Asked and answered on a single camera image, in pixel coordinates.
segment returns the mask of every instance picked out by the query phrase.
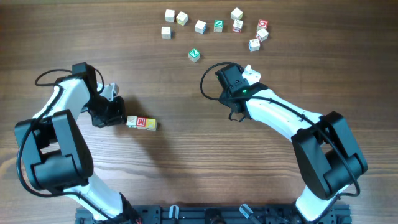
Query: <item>black metal base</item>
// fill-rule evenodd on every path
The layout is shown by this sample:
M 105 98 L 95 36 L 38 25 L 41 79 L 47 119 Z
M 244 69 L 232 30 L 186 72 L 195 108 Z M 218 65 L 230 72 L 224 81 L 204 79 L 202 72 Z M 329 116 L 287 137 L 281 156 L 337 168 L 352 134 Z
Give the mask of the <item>black metal base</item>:
M 254 224 L 251 219 L 246 219 L 239 211 L 239 207 L 180 207 L 178 219 L 169 218 L 170 207 L 160 206 L 133 206 L 142 218 L 142 224 Z M 263 207 L 250 207 L 254 216 L 262 224 L 300 224 L 296 220 L 297 213 L 294 206 L 266 205 Z M 209 214 L 217 213 L 217 218 L 208 218 Z M 75 224 L 102 224 L 97 222 L 93 215 L 85 208 L 76 210 Z M 351 224 L 349 205 L 334 205 L 328 215 L 324 216 L 319 224 Z M 122 222 L 122 224 L 137 224 L 135 220 Z

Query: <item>robotic arm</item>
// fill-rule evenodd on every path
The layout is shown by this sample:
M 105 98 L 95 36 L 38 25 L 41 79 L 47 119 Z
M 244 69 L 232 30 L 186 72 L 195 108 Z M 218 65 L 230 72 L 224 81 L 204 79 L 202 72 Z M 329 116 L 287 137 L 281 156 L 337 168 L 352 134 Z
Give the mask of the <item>robotic arm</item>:
M 250 65 L 243 69 L 234 63 L 227 64 L 216 72 L 223 87 L 221 96 L 211 98 L 202 91 L 203 95 L 218 100 L 235 113 L 272 127 L 291 141 L 307 185 L 293 205 L 294 212 L 289 215 L 293 221 L 282 219 L 278 223 L 319 221 L 342 191 L 368 169 L 345 119 L 336 112 L 323 116 L 294 106 L 259 83 L 261 75 Z M 141 224 L 142 221 L 177 224 L 178 218 L 183 216 L 185 224 L 201 224 L 199 220 L 204 224 L 226 224 L 227 215 L 235 219 L 231 220 L 233 223 L 247 223 L 236 220 L 235 212 L 239 213 L 239 210 L 255 224 L 261 223 L 254 214 L 265 214 L 266 217 L 268 208 L 266 211 L 261 208 L 261 213 L 258 212 L 260 208 L 252 211 L 247 205 L 233 211 L 230 207 L 186 208 L 181 212 L 177 206 L 170 209 L 157 206 L 133 208 L 121 193 L 111 190 L 93 172 L 90 150 L 76 124 L 79 114 L 86 111 L 91 115 L 93 126 L 99 128 L 126 122 L 124 100 L 117 96 L 118 86 L 97 83 L 95 71 L 86 63 L 74 65 L 71 75 L 57 79 L 54 94 L 44 108 L 33 119 L 16 124 L 15 135 L 20 151 L 23 150 L 27 177 L 34 189 L 71 197 L 84 206 L 89 212 L 78 212 L 76 217 L 80 218 L 76 223 L 86 223 L 81 220 L 86 217 L 87 223 L 95 224 Z M 53 142 L 59 143 L 59 150 L 41 151 Z M 333 144 L 335 150 L 324 154 L 321 149 L 324 143 Z M 263 223 L 270 222 L 264 218 Z
M 71 75 L 57 79 L 55 83 L 61 87 L 54 86 L 53 95 L 33 118 L 42 115 L 56 100 L 51 111 L 34 127 L 33 119 L 17 123 L 15 134 L 21 145 L 25 133 L 31 128 L 22 159 L 34 189 L 48 190 L 52 194 L 76 192 L 77 196 L 65 195 L 88 209 L 95 220 L 107 218 L 82 200 L 83 197 L 108 217 L 119 216 L 119 220 L 127 220 L 126 217 L 136 214 L 123 195 L 111 190 L 93 172 L 90 150 L 76 124 L 80 113 L 86 111 L 91 115 L 93 126 L 99 128 L 126 122 L 124 100 L 117 96 L 117 84 L 104 86 L 97 83 L 95 71 L 86 63 L 74 65 Z M 41 151 L 53 142 L 59 143 L 59 150 Z
M 367 171 L 366 160 L 342 115 L 331 112 L 323 116 L 279 98 L 258 82 L 261 75 L 250 65 L 242 70 L 239 65 L 231 63 L 215 75 L 224 89 L 218 99 L 220 103 L 235 113 L 242 113 L 272 127 L 292 142 L 301 176 L 307 185 L 295 202 L 295 207 L 306 222 L 318 220 L 336 201 L 336 195 L 353 182 L 349 172 L 353 173 L 356 181 Z M 314 125 L 297 114 L 302 114 Z M 349 169 L 338 157 L 338 152 L 332 150 L 323 153 L 321 146 L 329 142 L 323 138 L 321 131 L 337 146 L 336 150 L 343 156 Z

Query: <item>wire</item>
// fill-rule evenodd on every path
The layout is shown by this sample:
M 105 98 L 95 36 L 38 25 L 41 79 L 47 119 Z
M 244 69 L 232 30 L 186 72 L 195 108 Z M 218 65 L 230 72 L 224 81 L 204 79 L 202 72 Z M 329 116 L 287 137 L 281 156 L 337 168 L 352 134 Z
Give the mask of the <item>wire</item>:
M 102 74 L 101 74 L 101 72 L 98 70 L 98 69 L 95 69 L 95 71 L 96 72 L 98 72 L 98 74 L 100 75 L 100 77 L 101 77 L 101 80 L 102 80 L 102 88 L 101 88 L 101 90 L 98 92 L 98 94 L 101 94 L 103 91 L 104 91 L 104 77 L 102 77 Z
M 226 100 L 228 100 L 228 101 L 234 101 L 234 100 L 251 100 L 251 99 L 257 99 L 257 100 L 266 100 L 266 101 L 269 101 L 269 102 L 271 102 L 271 103 L 275 103 L 275 104 L 277 104 L 277 105 L 279 105 L 279 106 L 281 106 L 281 107 L 283 107 L 283 108 L 289 110 L 290 112 L 292 112 L 293 114 L 297 115 L 299 118 L 301 118 L 302 120 L 306 121 L 307 123 L 311 124 L 311 126 L 312 126 L 313 128 L 315 128 L 315 130 L 317 130 L 317 131 L 322 135 L 322 137 L 324 138 L 324 140 L 325 140 L 328 144 L 330 144 L 330 146 L 332 147 L 332 149 L 336 152 L 337 156 L 339 157 L 339 159 L 340 159 L 341 162 L 343 163 L 345 169 L 346 169 L 347 172 L 348 172 L 348 175 L 351 177 L 351 180 L 353 181 L 353 183 L 354 183 L 354 185 L 355 185 L 356 193 L 343 193 L 343 192 L 342 192 L 342 193 L 336 194 L 336 195 L 335 195 L 335 199 L 333 199 L 332 203 L 329 204 L 329 206 L 324 210 L 324 212 L 322 213 L 322 215 L 320 215 L 320 216 L 318 217 L 318 219 L 317 219 L 318 221 L 319 221 L 319 219 L 321 219 L 322 216 L 324 216 L 324 215 L 327 214 L 327 211 L 329 211 L 329 209 L 331 208 L 331 206 L 333 206 L 333 204 L 334 204 L 338 199 L 340 199 L 341 196 L 357 197 L 357 196 L 360 195 L 360 193 L 361 193 L 361 188 L 359 187 L 358 181 L 356 180 L 356 178 L 355 178 L 355 176 L 354 176 L 354 173 L 353 173 L 351 167 L 347 164 L 347 161 L 345 160 L 345 158 L 343 157 L 343 155 L 341 154 L 341 152 L 338 150 L 338 148 L 337 148 L 336 145 L 333 143 L 333 141 L 329 138 L 329 136 L 328 136 L 323 130 L 321 130 L 314 122 L 312 122 L 310 119 L 308 119 L 304 114 L 300 114 L 299 112 L 293 110 L 293 109 L 290 108 L 289 106 L 284 105 L 283 103 L 280 103 L 279 101 L 273 100 L 272 98 L 262 97 L 262 96 L 238 96 L 238 97 L 230 97 L 230 98 L 221 99 L 221 98 L 214 98 L 214 97 L 211 97 L 211 96 L 206 95 L 205 92 L 203 91 L 203 80 L 205 79 L 207 73 L 208 73 L 211 69 L 213 69 L 213 68 L 215 68 L 215 67 L 217 67 L 217 66 L 219 66 L 219 65 L 237 65 L 237 66 L 239 67 L 239 69 L 242 68 L 242 66 L 240 66 L 240 65 L 238 65 L 238 64 L 236 64 L 236 63 L 233 63 L 233 62 L 221 62 L 221 63 L 217 63 L 217 64 L 211 66 L 208 70 L 205 71 L 205 73 L 203 74 L 203 76 L 202 76 L 202 78 L 201 78 L 201 80 L 200 80 L 200 91 L 201 91 L 201 93 L 202 93 L 202 95 L 203 95 L 204 97 L 208 98 L 209 100 L 217 100 L 217 101 L 220 101 L 220 100 L 222 100 L 222 101 L 226 101 Z
M 228 119 L 230 120 L 230 121 L 237 121 L 237 122 L 242 122 L 242 121 L 244 121 L 244 119 L 246 118 L 246 116 L 243 116 L 243 118 L 241 118 L 241 119 L 239 119 L 239 120 L 237 120 L 237 119 L 233 119 L 232 118 L 232 114 L 234 113 L 234 111 L 233 110 L 231 110 L 231 112 L 229 113 L 229 116 L 228 116 Z
M 69 72 L 69 73 L 72 73 L 71 70 L 67 70 L 67 69 L 53 69 L 53 70 L 48 70 L 48 71 L 44 72 L 43 74 L 39 75 L 39 76 L 36 78 L 36 80 L 35 80 L 35 85 L 36 85 L 36 86 L 40 86 L 40 87 L 43 87 L 43 86 L 54 86 L 54 85 L 55 85 L 54 83 L 44 83 L 44 84 L 39 84 L 39 83 L 38 83 L 38 81 L 39 81 L 43 76 L 45 76 L 46 74 L 52 73 L 52 72 Z
M 26 189 L 26 191 L 28 191 L 29 193 L 31 193 L 31 194 L 33 194 L 35 196 L 38 196 L 38 197 L 52 198 L 52 197 L 59 197 L 59 196 L 66 196 L 66 195 L 74 195 L 74 196 L 78 197 L 79 199 L 82 199 L 82 201 L 84 201 L 91 208 L 93 208 L 98 213 L 100 213 L 101 215 L 106 217 L 109 221 L 111 221 L 111 222 L 116 224 L 116 221 L 114 221 L 113 218 L 111 218 L 109 215 L 104 213 L 102 211 L 102 209 L 99 209 L 97 206 L 95 206 L 93 203 L 91 203 L 87 198 L 82 196 L 80 192 L 79 193 L 77 193 L 77 192 L 62 192 L 62 193 L 59 193 L 59 194 L 42 194 L 42 193 L 38 193 L 37 191 L 35 191 L 34 189 L 30 188 L 27 185 L 27 183 L 26 183 L 26 181 L 24 179 L 24 176 L 22 175 L 22 152 L 24 150 L 24 146 L 25 146 L 25 143 L 27 141 L 27 138 L 28 138 L 29 134 L 32 132 L 33 128 L 36 127 L 36 125 L 41 121 L 41 119 L 46 114 L 48 114 L 51 111 L 51 109 L 57 103 L 57 101 L 59 100 L 59 98 L 61 97 L 62 92 L 63 92 L 63 87 L 61 85 L 57 84 L 57 83 L 45 83 L 45 84 L 39 84 L 38 83 L 40 78 L 42 78 L 44 75 L 46 75 L 48 73 L 52 73 L 52 72 L 70 72 L 71 73 L 72 71 L 66 70 L 66 69 L 54 69 L 54 70 L 49 70 L 47 72 L 44 72 L 43 74 L 39 75 L 36 78 L 36 81 L 35 81 L 35 85 L 36 86 L 57 86 L 57 87 L 59 87 L 59 91 L 58 91 L 57 95 L 55 96 L 54 100 L 48 105 L 46 110 L 42 114 L 40 114 L 40 116 L 38 116 L 36 119 L 32 120 L 32 123 L 30 124 L 29 128 L 25 132 L 24 137 L 22 138 L 21 145 L 19 146 L 18 153 L 17 153 L 17 163 L 16 163 L 18 179 L 21 182 L 22 186 Z

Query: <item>white plastic casing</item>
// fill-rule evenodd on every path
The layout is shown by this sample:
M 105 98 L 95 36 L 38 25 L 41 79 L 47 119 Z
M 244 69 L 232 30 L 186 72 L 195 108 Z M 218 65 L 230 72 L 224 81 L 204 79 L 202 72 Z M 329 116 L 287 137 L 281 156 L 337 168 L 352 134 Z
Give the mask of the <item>white plastic casing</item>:
M 81 195 L 84 196 L 84 198 L 89 200 L 96 207 L 102 209 L 102 211 L 111 218 L 114 218 L 123 212 L 121 195 L 118 192 L 110 189 L 95 173 L 88 178 L 88 185 L 71 187 L 69 189 L 65 189 L 64 192 L 81 192 Z M 67 196 L 74 199 L 80 205 L 89 210 L 94 215 L 95 220 L 107 219 L 77 196 Z
M 337 193 L 343 192 L 348 185 L 340 189 Z M 312 191 L 305 186 L 303 193 L 296 200 L 295 206 L 307 221 L 316 220 L 323 211 L 333 202 L 336 196 L 329 200 L 319 199 Z
M 52 116 L 55 112 L 69 109 L 73 118 L 77 121 L 81 110 L 90 99 L 90 93 L 88 92 L 86 83 L 82 79 L 72 79 L 61 82 L 59 85 L 63 87 L 63 93 L 52 110 L 44 117 Z M 55 86 L 53 95 L 43 109 L 35 114 L 33 118 L 40 116 L 47 109 L 47 106 L 53 102 L 59 91 L 59 87 Z
M 301 109 L 298 106 L 283 100 L 270 89 L 261 90 L 254 96 L 272 98 L 273 100 L 283 103 L 300 114 L 304 114 L 314 123 L 317 123 L 319 121 L 319 117 L 321 116 L 319 113 L 306 111 L 305 109 Z M 301 118 L 299 118 L 297 115 L 275 103 L 270 103 L 265 100 L 251 99 L 246 102 L 246 106 L 252 119 L 272 127 L 277 132 L 281 133 L 281 135 L 285 136 L 285 138 L 287 138 L 289 141 L 292 141 L 291 137 L 295 135 L 299 129 L 307 129 L 311 126 L 311 124 L 301 120 Z
M 248 80 L 249 85 L 253 85 L 260 81 L 261 74 L 251 69 L 251 65 L 247 65 L 242 73 L 243 78 Z

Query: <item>red block face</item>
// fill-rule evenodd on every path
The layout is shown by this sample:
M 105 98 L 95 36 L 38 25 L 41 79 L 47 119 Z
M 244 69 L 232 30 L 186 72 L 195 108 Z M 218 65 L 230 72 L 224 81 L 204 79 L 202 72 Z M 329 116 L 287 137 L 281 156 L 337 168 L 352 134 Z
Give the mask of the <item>red block face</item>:
M 145 127 L 146 122 L 146 118 L 137 118 L 137 127 Z
M 237 28 L 237 27 L 233 27 L 233 28 L 232 28 L 232 31 L 233 31 L 233 32 L 241 32 L 241 29 L 239 29 L 239 28 Z
M 267 29 L 268 21 L 263 21 L 262 19 L 260 19 L 258 26 Z

